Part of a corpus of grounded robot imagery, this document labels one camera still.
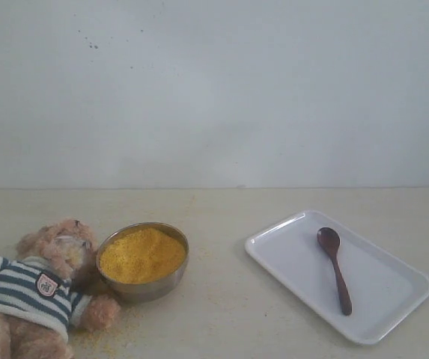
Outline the brown wooden spoon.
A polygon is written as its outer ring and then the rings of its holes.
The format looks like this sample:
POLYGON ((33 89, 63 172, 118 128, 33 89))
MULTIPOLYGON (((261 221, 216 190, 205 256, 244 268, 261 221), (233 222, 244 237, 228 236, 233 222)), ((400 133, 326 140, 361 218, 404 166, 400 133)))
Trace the brown wooden spoon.
POLYGON ((332 263, 341 312, 345 316, 350 316, 353 310, 352 302, 343 274, 341 273, 341 269, 338 264, 338 250, 341 246, 340 236, 331 227, 321 227, 317 231, 317 243, 324 250, 332 263))

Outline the beige teddy bear striped sweater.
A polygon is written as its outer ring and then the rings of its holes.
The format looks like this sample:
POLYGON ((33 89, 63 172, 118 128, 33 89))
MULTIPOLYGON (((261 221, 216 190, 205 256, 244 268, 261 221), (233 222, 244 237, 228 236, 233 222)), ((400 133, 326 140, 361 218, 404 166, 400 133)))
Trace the beige teddy bear striped sweater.
POLYGON ((24 235, 15 258, 0 255, 0 358, 74 358, 70 328, 116 322, 116 299, 88 291, 97 250, 91 228, 68 218, 24 235))

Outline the yellow millet grains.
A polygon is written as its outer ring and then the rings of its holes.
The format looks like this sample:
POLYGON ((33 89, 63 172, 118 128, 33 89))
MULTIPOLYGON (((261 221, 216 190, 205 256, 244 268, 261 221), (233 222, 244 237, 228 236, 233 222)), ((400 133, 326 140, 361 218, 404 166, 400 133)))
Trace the yellow millet grains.
POLYGON ((173 273, 185 259, 186 249, 179 241, 147 228, 107 245, 100 256, 100 268, 106 277, 117 282, 141 284, 173 273))

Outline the steel bowl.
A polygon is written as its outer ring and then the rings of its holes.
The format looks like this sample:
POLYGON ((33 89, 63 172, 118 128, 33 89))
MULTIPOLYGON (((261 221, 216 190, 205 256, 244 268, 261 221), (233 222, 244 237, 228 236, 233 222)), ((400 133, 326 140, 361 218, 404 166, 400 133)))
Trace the steel bowl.
POLYGON ((186 236, 176 227, 173 227, 169 224, 159 223, 159 222, 144 222, 139 224, 132 224, 130 226, 124 227, 117 230, 111 234, 105 241, 101 244, 98 253, 97 253, 97 269, 100 273, 101 278, 110 287, 110 289, 115 292, 119 298, 126 302, 143 302, 143 301, 152 301, 158 298, 163 297, 170 291, 172 291, 181 281, 187 263, 189 262, 189 243, 186 236), (181 243, 186 249, 186 259, 181 264, 181 266, 174 271, 173 273, 152 282, 141 283, 141 284, 127 284, 120 283, 116 280, 112 280, 109 277, 106 277, 100 268, 100 256, 102 252, 106 249, 107 245, 111 244, 114 240, 119 239, 123 235, 131 234, 136 231, 153 228, 157 229, 164 234, 167 234, 175 238, 179 243, 181 243))

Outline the white rectangular plastic tray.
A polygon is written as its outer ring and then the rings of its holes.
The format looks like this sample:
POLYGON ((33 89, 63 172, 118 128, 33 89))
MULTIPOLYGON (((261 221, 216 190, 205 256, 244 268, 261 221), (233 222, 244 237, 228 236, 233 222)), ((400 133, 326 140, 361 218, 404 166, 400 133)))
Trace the white rectangular plastic tray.
POLYGON ((381 341, 429 297, 429 277, 349 227, 304 210, 250 236, 246 253, 282 286, 359 345, 381 341), (317 241, 323 227, 340 237, 338 264, 352 302, 341 312, 332 261, 317 241))

